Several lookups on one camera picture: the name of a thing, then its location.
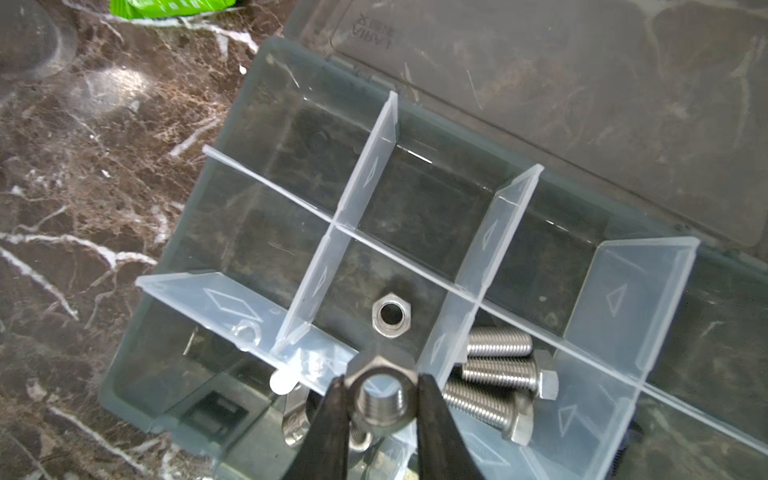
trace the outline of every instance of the nut hole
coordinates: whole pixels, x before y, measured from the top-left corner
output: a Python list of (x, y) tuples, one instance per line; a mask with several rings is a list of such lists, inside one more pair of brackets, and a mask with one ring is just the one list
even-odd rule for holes
[(379, 310), (379, 316), (387, 325), (398, 325), (402, 322), (402, 308), (396, 303), (387, 303)]
[(368, 378), (357, 392), (355, 401), (365, 420), (381, 427), (397, 423), (408, 407), (400, 381), (384, 373)]

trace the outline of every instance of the marble countertop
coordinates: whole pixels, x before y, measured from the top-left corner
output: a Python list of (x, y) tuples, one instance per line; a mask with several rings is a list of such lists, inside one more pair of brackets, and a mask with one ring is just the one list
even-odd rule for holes
[(98, 387), (139, 292), (258, 45), (294, 0), (124, 21), (95, 0), (73, 62), (0, 94), (0, 478), (205, 478), (101, 408)]

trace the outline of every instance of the plastic divider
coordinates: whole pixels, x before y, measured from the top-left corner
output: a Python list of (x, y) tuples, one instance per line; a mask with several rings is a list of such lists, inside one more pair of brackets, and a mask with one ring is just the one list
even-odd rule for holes
[(496, 192), (467, 249), (456, 284), (471, 297), (448, 293), (417, 362), (419, 371), (432, 374), (441, 388), (466, 345), (480, 302), (504, 259), (543, 170), (541, 165), (535, 165)]
[(280, 355), (280, 350), (286, 346), (286, 339), (291, 338), (292, 342), (296, 342), (296, 333), (307, 331), (302, 328), (302, 324), (314, 320), (349, 245), (349, 236), (338, 231), (336, 226), (343, 223), (357, 228), (395, 148), (396, 137), (397, 94), (390, 91), (389, 99), (379, 112), (352, 175), (344, 187), (336, 213), (291, 302), (286, 319), (277, 334), (273, 354)]
[(601, 243), (563, 338), (643, 382), (677, 309), (699, 242), (674, 237)]
[(676, 409), (678, 412), (682, 412), (683, 414), (688, 415), (689, 417), (692, 417), (699, 422), (702, 422), (704, 425), (707, 425), (717, 430), (718, 432), (723, 433), (724, 435), (728, 435), (732, 439), (757, 450), (763, 455), (768, 455), (768, 445), (765, 442), (761, 442), (751, 435), (747, 435), (746, 433), (733, 427), (731, 424), (725, 423), (722, 420), (718, 420), (713, 416), (702, 412), (696, 407), (688, 405), (687, 403), (678, 399), (676, 396), (673, 396), (664, 390), (658, 389), (657, 387), (648, 383), (643, 384), (642, 390), (643, 393), (654, 397), (656, 400), (666, 405), (669, 405), (673, 409)]
[(219, 273), (144, 275), (136, 285), (145, 293), (232, 342), (277, 369), (288, 369), (317, 392), (346, 371), (357, 354), (353, 348), (317, 327), (305, 324), (301, 343), (287, 342), (283, 356), (270, 350), (287, 311)]
[(279, 194), (282, 194), (288, 200), (291, 200), (292, 202), (294, 202), (295, 204), (299, 205), (302, 208), (306, 208), (308, 211), (322, 218), (326, 222), (328, 223), (331, 222), (332, 217), (326, 212), (322, 211), (318, 206), (310, 203), (307, 200), (304, 200), (302, 197), (299, 197), (298, 195), (290, 192), (289, 190), (282, 188), (280, 185), (274, 183), (272, 180), (259, 175), (258, 173), (252, 171), (251, 169), (249, 169), (248, 167), (240, 163), (239, 161), (234, 160), (231, 157), (228, 157), (227, 155), (221, 153), (220, 151), (216, 150), (210, 145), (203, 146), (203, 153), (206, 154), (208, 157), (211, 157), (214, 160), (227, 165), (228, 167), (232, 167), (235, 170), (238, 170), (240, 173), (246, 174), (248, 177), (251, 177), (254, 180), (258, 180), (262, 184), (267, 185), (269, 188), (275, 190)]

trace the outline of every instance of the compartment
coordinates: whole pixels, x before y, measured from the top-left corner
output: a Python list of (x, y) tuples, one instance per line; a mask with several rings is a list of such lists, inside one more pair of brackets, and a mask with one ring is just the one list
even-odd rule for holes
[(768, 441), (768, 279), (700, 253), (648, 382)]
[(641, 395), (634, 421), (641, 427), (618, 462), (615, 478), (765, 478), (768, 456)]
[(487, 298), (560, 337), (602, 241), (675, 234), (546, 172), (518, 232)]
[(262, 49), (217, 149), (333, 212), (387, 92), (286, 42)]
[(328, 224), (216, 161), (201, 179), (163, 270), (219, 271), (287, 309)]
[(637, 387), (559, 349), (554, 349), (554, 360), (560, 392), (555, 401), (535, 400), (534, 433), (526, 447), (452, 409), (473, 459), (489, 480), (509, 478), (510, 472), (519, 478), (599, 478), (612, 460), (633, 412)]
[(360, 230), (453, 280), (495, 192), (529, 167), (404, 104)]
[(389, 340), (418, 359), (435, 325), (445, 289), (353, 240), (333, 277), (314, 325), (360, 350), (384, 337), (372, 326), (371, 306), (387, 293), (411, 303), (411, 328)]

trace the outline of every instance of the hex nut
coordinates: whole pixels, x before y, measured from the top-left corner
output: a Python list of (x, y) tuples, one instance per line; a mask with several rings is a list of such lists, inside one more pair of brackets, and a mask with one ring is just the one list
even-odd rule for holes
[[(386, 397), (369, 394), (363, 384), (375, 375), (392, 377), (401, 389)], [(397, 432), (416, 416), (418, 383), (413, 357), (394, 346), (377, 343), (347, 363), (344, 386), (349, 417), (377, 437)]]
[(527, 445), (533, 436), (533, 399), (525, 390), (512, 392), (511, 403), (515, 407), (509, 427), (502, 432), (502, 437), (520, 445)]
[(552, 354), (547, 350), (534, 350), (533, 359), (538, 370), (536, 396), (544, 400), (556, 400), (560, 392), (560, 380)]
[[(382, 316), (382, 309), (388, 305), (399, 309), (401, 313), (399, 321), (395, 323), (387, 323), (385, 321)], [(376, 332), (390, 339), (396, 338), (411, 329), (411, 304), (394, 293), (387, 293), (373, 303), (371, 319), (373, 321), (373, 329)]]

